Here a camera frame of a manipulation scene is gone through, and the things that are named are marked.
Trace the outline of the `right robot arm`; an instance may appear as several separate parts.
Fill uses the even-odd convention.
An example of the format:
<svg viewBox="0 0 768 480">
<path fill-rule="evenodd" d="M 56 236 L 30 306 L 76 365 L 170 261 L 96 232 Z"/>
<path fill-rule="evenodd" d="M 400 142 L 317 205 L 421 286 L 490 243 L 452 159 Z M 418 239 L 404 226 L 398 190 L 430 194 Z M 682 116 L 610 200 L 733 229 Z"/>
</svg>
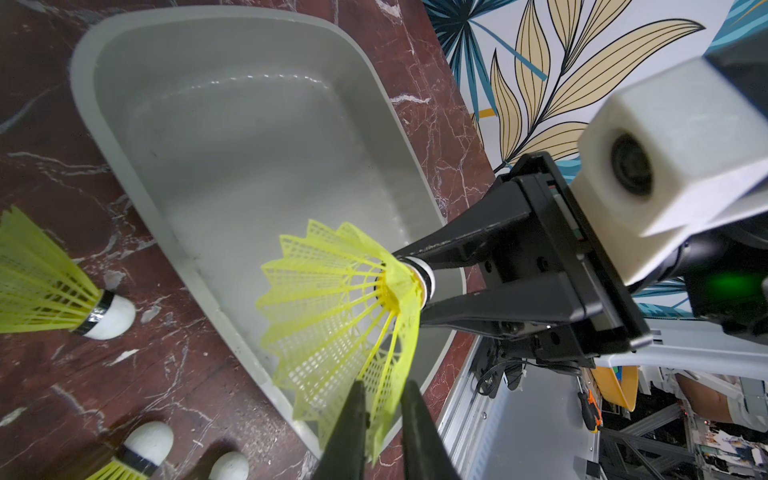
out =
<svg viewBox="0 0 768 480">
<path fill-rule="evenodd" d="M 484 268 L 485 289 L 422 310 L 425 327 L 494 340 L 494 361 L 588 365 L 653 341 L 633 296 L 682 279 L 694 314 L 767 340 L 767 35 L 623 88 L 577 143 L 566 181 L 542 147 L 465 213 L 397 252 L 428 287 Z"/>
</svg>

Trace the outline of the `grey-green plastic storage tray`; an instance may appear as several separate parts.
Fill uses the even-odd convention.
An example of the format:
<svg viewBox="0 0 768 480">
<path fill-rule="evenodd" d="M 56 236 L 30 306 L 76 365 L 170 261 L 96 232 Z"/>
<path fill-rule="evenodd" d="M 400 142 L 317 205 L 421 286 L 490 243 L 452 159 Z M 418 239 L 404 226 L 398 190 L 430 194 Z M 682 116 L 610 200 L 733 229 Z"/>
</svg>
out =
<svg viewBox="0 0 768 480">
<path fill-rule="evenodd" d="M 390 250 L 444 224 L 373 65 L 331 22 L 189 6 L 116 15 L 74 49 L 79 115 L 190 294 L 286 420 L 260 344 L 264 263 L 310 220 Z"/>
</svg>

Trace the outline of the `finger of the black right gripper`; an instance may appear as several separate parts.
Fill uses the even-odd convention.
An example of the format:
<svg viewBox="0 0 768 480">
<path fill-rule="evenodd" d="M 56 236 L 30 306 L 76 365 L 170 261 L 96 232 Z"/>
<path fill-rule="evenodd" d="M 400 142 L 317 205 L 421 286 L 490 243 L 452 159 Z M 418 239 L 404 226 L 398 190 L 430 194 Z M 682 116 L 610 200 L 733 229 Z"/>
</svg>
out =
<svg viewBox="0 0 768 480">
<path fill-rule="evenodd" d="M 484 290 L 468 292 L 460 271 L 436 274 L 436 294 L 421 313 L 423 328 L 498 331 L 502 323 L 560 326 L 603 311 L 605 289 L 595 279 L 572 279 L 566 272 L 540 273 Z"/>
<path fill-rule="evenodd" d="M 398 259 L 415 257 L 433 270 L 470 267 L 484 262 L 502 234 L 530 213 L 521 186 L 502 182 L 442 228 L 393 255 Z"/>
</svg>

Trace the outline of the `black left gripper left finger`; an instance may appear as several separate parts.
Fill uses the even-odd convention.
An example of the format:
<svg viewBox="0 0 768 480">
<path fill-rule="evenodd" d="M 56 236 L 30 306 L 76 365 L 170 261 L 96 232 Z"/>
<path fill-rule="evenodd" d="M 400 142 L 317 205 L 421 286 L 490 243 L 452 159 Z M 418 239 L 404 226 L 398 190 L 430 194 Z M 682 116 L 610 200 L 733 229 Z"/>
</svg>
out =
<svg viewBox="0 0 768 480">
<path fill-rule="evenodd" d="M 365 396 L 364 383 L 356 380 L 312 480 L 364 478 L 366 432 L 369 423 Z"/>
</svg>

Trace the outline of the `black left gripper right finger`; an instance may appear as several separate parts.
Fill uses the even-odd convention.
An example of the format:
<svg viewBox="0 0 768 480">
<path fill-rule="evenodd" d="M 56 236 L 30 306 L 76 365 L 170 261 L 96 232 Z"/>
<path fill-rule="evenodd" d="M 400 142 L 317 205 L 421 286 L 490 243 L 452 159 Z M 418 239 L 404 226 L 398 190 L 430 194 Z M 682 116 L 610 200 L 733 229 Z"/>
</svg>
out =
<svg viewBox="0 0 768 480">
<path fill-rule="evenodd" d="M 401 397 L 402 445 L 407 480 L 459 480 L 418 384 L 408 380 Z"/>
</svg>

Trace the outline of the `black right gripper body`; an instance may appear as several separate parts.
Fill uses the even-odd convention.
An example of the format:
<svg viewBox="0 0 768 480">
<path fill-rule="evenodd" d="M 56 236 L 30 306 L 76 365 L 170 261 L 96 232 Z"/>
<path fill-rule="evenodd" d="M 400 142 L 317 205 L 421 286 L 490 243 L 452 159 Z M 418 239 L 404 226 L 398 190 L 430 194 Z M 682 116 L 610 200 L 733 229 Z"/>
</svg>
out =
<svg viewBox="0 0 768 480">
<path fill-rule="evenodd" d="M 551 157 L 546 153 L 524 155 L 491 188 L 502 182 L 521 186 L 531 213 L 504 232 L 489 257 L 477 264 L 483 270 L 485 289 L 562 271 L 574 280 L 590 277 L 599 282 L 605 289 L 604 308 L 567 325 L 502 323 L 496 332 L 477 333 L 497 340 L 509 356 L 544 362 L 587 363 L 598 356 L 635 352 L 650 345 L 650 327 Z"/>
</svg>

